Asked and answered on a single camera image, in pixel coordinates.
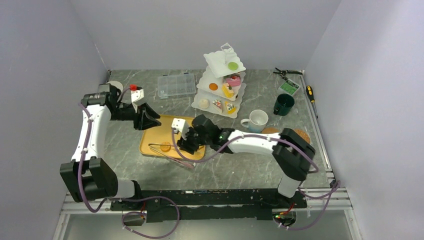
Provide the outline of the white three-tier dessert stand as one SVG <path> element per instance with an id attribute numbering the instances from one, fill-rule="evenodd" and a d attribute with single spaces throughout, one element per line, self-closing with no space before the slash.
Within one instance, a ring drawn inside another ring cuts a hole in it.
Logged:
<path id="1" fill-rule="evenodd" d="M 235 119 L 238 116 L 238 112 L 241 107 L 243 95 L 245 93 L 246 84 L 244 78 L 246 76 L 246 67 L 242 63 L 240 57 L 237 55 L 234 48 L 227 42 L 220 46 L 220 49 L 215 52 L 205 53 L 204 55 L 207 67 L 202 73 L 199 82 L 196 85 L 197 92 L 194 96 L 194 100 L 191 107 L 197 110 L 205 111 L 211 114 L 220 115 Z M 235 71 L 229 70 L 227 64 L 229 62 L 236 62 L 238 69 Z M 226 83 L 226 78 L 238 75 L 241 78 L 241 85 L 233 87 L 234 96 L 232 98 L 226 98 L 222 91 L 222 85 Z M 212 91 L 209 89 L 209 84 L 215 83 L 218 85 L 218 89 Z M 200 99 L 208 99 L 209 107 L 207 109 L 201 109 L 198 106 Z M 222 104 L 222 113 L 217 112 L 213 106 L 212 101 L 220 99 Z M 236 112 L 233 114 L 227 114 L 225 108 L 225 102 L 233 103 L 236 106 Z"/>

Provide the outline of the yellow cake piece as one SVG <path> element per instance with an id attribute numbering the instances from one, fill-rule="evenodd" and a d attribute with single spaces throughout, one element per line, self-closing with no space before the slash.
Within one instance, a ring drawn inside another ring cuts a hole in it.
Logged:
<path id="1" fill-rule="evenodd" d="M 224 83 L 222 85 L 222 92 L 227 99 L 230 99 L 234 96 L 233 88 L 228 83 Z"/>

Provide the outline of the orange round cookie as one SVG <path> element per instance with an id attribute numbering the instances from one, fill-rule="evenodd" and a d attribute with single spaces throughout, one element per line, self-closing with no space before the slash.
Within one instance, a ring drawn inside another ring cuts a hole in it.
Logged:
<path id="1" fill-rule="evenodd" d="M 219 86 L 216 83 L 210 83 L 209 86 L 208 86 L 208 88 L 211 91 L 216 91 L 219 88 Z"/>

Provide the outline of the cream triangle cake slice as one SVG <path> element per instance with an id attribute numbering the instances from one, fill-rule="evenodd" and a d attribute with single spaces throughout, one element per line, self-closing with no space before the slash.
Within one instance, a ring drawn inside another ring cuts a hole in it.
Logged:
<path id="1" fill-rule="evenodd" d="M 225 102 L 225 109 L 228 115 L 234 114 L 237 111 L 237 107 L 228 101 Z"/>

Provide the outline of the green white packet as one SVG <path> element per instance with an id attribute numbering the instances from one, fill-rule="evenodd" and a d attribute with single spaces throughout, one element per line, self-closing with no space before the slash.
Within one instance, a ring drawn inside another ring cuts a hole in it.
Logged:
<path id="1" fill-rule="evenodd" d="M 281 94 L 288 94 L 290 96 L 294 96 L 300 89 L 301 86 L 299 84 L 297 84 L 290 78 L 287 78 L 285 82 L 277 88 L 277 91 Z"/>

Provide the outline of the yellow serving tray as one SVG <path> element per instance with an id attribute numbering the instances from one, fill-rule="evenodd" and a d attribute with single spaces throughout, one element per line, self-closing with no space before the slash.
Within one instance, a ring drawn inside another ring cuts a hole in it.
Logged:
<path id="1" fill-rule="evenodd" d="M 169 142 L 172 145 L 172 148 L 166 154 L 177 159 L 182 159 L 175 151 L 174 145 L 172 143 L 171 127 L 174 118 L 185 119 L 190 127 L 192 126 L 192 121 L 194 119 L 193 117 L 161 114 L 159 119 L 161 126 L 152 127 L 143 131 L 139 145 L 139 151 L 142 155 L 150 157 L 163 157 L 158 153 L 150 150 L 148 144 L 161 144 L 163 142 Z"/>

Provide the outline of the white triangle cake slice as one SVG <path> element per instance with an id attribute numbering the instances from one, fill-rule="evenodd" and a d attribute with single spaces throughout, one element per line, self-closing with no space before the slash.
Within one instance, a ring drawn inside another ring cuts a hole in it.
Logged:
<path id="1" fill-rule="evenodd" d="M 222 102 L 220 99 L 215 99 L 212 101 L 212 107 L 218 112 L 218 113 L 222 113 L 223 112 L 223 107 L 222 107 Z"/>

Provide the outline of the pink cake with cherry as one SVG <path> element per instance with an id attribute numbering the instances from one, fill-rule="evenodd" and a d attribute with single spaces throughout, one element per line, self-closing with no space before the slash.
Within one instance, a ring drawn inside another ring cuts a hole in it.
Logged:
<path id="1" fill-rule="evenodd" d="M 240 86 L 242 83 L 241 77 L 239 75 L 233 75 L 231 77 L 228 77 L 225 79 L 225 82 L 232 88 Z"/>

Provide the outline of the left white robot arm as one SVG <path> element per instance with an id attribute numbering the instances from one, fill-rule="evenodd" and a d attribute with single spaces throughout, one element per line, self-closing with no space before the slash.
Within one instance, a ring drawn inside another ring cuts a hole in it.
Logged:
<path id="1" fill-rule="evenodd" d="M 129 121 L 144 131 L 159 127 L 160 115 L 144 99 L 144 89 L 131 84 L 124 89 L 119 82 L 105 83 L 97 92 L 85 94 L 80 137 L 71 161 L 60 166 L 59 174 L 77 203 L 104 198 L 124 198 L 131 210 L 139 209 L 144 196 L 135 180 L 119 180 L 104 160 L 105 140 L 110 121 Z"/>

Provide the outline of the tan waffle round cookie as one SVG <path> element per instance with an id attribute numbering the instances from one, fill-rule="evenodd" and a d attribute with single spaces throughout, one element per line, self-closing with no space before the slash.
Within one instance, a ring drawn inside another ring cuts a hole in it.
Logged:
<path id="1" fill-rule="evenodd" d="M 172 145 L 169 142 L 162 142 L 159 146 L 159 149 L 163 152 L 163 153 L 167 153 L 171 150 Z"/>

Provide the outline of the yellow black screwdriver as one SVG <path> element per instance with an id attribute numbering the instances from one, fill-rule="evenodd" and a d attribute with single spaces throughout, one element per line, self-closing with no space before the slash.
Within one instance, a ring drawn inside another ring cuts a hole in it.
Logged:
<path id="1" fill-rule="evenodd" d="M 316 109 L 314 91 L 313 91 L 313 88 L 310 85 L 306 86 L 306 94 L 307 94 L 307 97 L 308 97 L 308 99 L 311 103 L 314 115 L 318 119 L 319 116 L 318 116 L 318 112 L 317 112 L 317 109 Z"/>

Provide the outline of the black pliers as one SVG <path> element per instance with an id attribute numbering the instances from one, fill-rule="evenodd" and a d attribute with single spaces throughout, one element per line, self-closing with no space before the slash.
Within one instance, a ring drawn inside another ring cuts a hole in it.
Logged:
<path id="1" fill-rule="evenodd" d="M 299 71 L 299 70 L 281 70 L 281 69 L 279 69 L 277 67 L 275 67 L 274 69 L 275 69 L 275 71 L 273 71 L 273 73 L 274 74 L 277 74 L 277 75 L 279 75 L 281 77 L 285 77 L 286 75 L 289 75 L 289 74 L 303 75 L 303 72 L 302 71 Z"/>

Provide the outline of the pink handled tongs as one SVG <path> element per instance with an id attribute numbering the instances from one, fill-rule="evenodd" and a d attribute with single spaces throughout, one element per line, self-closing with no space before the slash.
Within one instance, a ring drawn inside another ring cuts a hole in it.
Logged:
<path id="1" fill-rule="evenodd" d="M 153 151 L 153 152 L 159 154 L 160 156 L 165 157 L 165 158 L 167 158 L 167 159 L 173 161 L 174 163 L 177 163 L 177 164 L 179 164 L 183 167 L 186 167 L 186 168 L 189 168 L 189 169 L 194 169 L 195 166 L 196 166 L 195 163 L 189 163 L 189 162 L 183 161 L 179 158 L 172 157 L 172 156 L 168 155 L 166 152 L 162 152 L 160 150 L 160 144 L 159 143 L 149 143 L 148 147 L 151 151 Z"/>

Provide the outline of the green round macaron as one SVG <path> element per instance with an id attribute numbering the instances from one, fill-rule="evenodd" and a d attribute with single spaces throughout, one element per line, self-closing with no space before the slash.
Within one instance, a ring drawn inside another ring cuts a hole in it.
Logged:
<path id="1" fill-rule="evenodd" d="M 231 71 L 236 71 L 238 68 L 239 68 L 239 65 L 236 63 L 236 62 L 229 62 L 228 64 L 227 64 L 227 67 L 228 67 L 228 69 L 229 70 L 231 70 Z"/>

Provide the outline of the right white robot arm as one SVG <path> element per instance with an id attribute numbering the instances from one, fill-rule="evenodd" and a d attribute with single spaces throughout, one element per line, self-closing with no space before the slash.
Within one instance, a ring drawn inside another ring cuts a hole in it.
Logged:
<path id="1" fill-rule="evenodd" d="M 191 124 L 174 118 L 171 129 L 176 152 L 186 161 L 189 159 L 182 152 L 193 155 L 201 146 L 209 146 L 215 154 L 249 153 L 273 157 L 283 172 L 275 194 L 276 203 L 282 208 L 295 201 L 295 193 L 308 174 L 319 171 L 313 161 L 316 150 L 291 128 L 277 133 L 249 133 L 220 128 L 202 114 Z"/>

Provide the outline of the white round cupcake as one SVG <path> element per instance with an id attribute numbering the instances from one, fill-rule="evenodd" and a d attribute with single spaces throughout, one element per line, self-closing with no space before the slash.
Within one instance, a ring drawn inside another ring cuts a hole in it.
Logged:
<path id="1" fill-rule="evenodd" d="M 209 100 L 208 100 L 208 99 L 201 98 L 201 99 L 198 101 L 198 106 L 199 106 L 201 109 L 207 109 L 207 108 L 210 106 L 210 102 L 209 102 Z"/>

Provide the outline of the white tape roll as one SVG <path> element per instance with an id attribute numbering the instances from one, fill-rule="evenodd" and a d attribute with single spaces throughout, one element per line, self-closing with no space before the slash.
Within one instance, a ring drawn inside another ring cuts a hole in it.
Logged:
<path id="1" fill-rule="evenodd" d="M 124 90 L 124 86 L 121 82 L 119 81 L 108 81 L 108 84 L 114 86 L 115 88 L 117 88 L 118 90 L 120 90 L 121 92 Z"/>

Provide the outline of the white blue mug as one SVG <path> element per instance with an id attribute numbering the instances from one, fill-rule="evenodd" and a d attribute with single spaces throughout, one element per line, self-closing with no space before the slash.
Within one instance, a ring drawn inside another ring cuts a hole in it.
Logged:
<path id="1" fill-rule="evenodd" d="M 265 111 L 255 109 L 249 114 L 248 118 L 242 119 L 240 124 L 252 133 L 261 133 L 265 129 L 268 120 L 269 117 Z"/>

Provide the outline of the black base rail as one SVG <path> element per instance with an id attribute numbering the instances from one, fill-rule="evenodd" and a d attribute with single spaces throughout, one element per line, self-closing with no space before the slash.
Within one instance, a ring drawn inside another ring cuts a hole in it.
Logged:
<path id="1" fill-rule="evenodd" d="M 288 198 L 275 188 L 140 190 L 130 200 L 115 200 L 111 211 L 146 212 L 148 223 L 175 220 L 271 220 L 279 211 L 305 209 L 300 193 Z"/>

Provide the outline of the clear plastic compartment box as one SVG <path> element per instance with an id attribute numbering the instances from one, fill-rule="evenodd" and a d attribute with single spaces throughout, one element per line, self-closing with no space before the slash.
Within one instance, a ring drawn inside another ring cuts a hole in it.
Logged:
<path id="1" fill-rule="evenodd" d="M 162 75 L 157 78 L 157 95 L 161 99 L 195 94 L 195 77 L 192 73 Z"/>

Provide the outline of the dark green mug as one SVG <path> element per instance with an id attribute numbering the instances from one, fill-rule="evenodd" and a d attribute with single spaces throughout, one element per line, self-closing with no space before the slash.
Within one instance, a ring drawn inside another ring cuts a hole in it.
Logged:
<path id="1" fill-rule="evenodd" d="M 273 107 L 273 114 L 278 116 L 286 116 L 295 105 L 295 99 L 286 93 L 279 94 Z"/>

